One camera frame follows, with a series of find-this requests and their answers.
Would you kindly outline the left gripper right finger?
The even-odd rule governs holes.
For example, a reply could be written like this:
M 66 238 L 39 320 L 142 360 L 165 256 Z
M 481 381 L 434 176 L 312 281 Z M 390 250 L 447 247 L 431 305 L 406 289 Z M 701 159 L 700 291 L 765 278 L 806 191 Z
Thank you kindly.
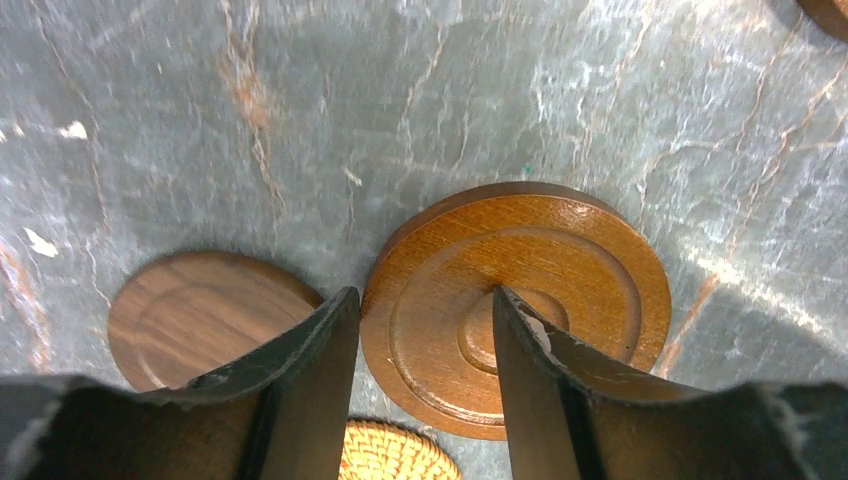
M 516 479 L 843 479 L 847 385 L 754 381 L 705 391 L 632 368 L 493 293 Z

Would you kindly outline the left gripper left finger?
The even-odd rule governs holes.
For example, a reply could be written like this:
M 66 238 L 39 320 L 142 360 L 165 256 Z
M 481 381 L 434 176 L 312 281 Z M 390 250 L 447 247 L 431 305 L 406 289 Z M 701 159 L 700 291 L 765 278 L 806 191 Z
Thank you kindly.
M 5 479 L 333 479 L 348 418 L 360 295 L 180 389 L 77 375 L 1 380 Z

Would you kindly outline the dark walnut coaster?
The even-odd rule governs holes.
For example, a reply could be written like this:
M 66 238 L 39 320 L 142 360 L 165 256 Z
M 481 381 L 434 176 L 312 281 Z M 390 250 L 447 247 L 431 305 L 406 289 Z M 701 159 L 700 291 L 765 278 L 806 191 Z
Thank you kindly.
M 124 283 L 109 311 L 109 347 L 134 389 L 179 389 L 296 327 L 322 302 L 313 288 L 266 261 L 181 252 Z

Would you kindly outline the wooden coaster three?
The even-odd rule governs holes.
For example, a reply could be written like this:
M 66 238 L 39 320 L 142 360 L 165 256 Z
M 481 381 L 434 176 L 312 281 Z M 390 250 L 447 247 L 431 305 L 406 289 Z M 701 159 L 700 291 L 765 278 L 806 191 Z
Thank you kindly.
M 797 0 L 797 4 L 823 31 L 847 42 L 847 0 Z

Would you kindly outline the wooden coaster five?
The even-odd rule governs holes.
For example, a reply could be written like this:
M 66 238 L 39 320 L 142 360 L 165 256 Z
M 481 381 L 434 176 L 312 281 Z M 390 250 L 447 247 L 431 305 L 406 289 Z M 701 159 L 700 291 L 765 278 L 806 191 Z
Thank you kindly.
M 371 270 L 362 346 L 394 403 L 447 433 L 505 438 L 492 325 L 500 285 L 634 368 L 652 369 L 662 353 L 667 275 L 620 213 L 561 185 L 484 185 L 409 219 Z

